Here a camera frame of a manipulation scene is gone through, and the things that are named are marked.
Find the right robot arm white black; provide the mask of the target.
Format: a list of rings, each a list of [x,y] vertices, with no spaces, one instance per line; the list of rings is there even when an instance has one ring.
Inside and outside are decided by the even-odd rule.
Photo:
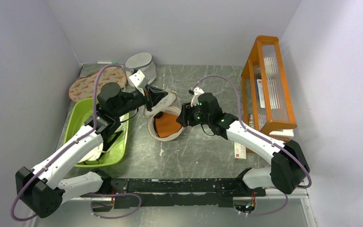
[[[245,146],[268,162],[269,167],[243,171],[236,183],[242,196],[256,188],[272,187],[284,194],[291,194],[309,175],[310,169],[300,145],[290,140],[277,140],[257,131],[219,106],[212,93],[200,88],[189,90],[192,99],[182,104],[177,122],[183,127],[208,126],[211,134]]]

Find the orange bra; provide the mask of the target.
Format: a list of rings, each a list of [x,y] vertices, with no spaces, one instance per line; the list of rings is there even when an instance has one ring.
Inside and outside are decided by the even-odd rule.
[[[176,134],[182,126],[176,121],[177,115],[166,112],[159,112],[154,116],[154,130],[158,137],[166,138]]]

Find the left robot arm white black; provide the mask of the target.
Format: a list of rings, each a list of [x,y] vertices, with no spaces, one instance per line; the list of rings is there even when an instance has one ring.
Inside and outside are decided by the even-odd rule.
[[[16,200],[27,205],[35,216],[45,218],[64,202],[81,195],[107,196],[112,179],[104,171],[94,169],[70,179],[65,175],[90,151],[115,141],[121,116],[142,106],[156,114],[176,99],[175,92],[150,85],[128,93],[115,82],[106,83],[93,100],[93,114],[64,146],[32,169],[23,167],[16,172]]]

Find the beige mesh laundry bag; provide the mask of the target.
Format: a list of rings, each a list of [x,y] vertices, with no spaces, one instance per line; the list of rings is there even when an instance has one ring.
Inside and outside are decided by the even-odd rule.
[[[177,101],[177,93],[165,90],[167,95],[151,111],[144,108],[143,115],[147,117],[147,129],[152,138],[158,141],[171,141],[179,137],[184,127],[176,119],[181,109],[174,106]]]

